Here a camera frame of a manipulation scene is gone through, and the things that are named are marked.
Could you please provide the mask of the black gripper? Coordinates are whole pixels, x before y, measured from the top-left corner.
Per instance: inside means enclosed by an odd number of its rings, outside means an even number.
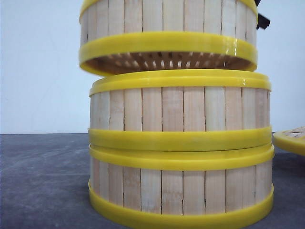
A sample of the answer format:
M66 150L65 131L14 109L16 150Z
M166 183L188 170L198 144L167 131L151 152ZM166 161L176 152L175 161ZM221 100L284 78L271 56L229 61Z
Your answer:
M258 30L259 28L261 28L265 30L270 25L270 20L258 12L256 12L256 16L257 16L256 29Z

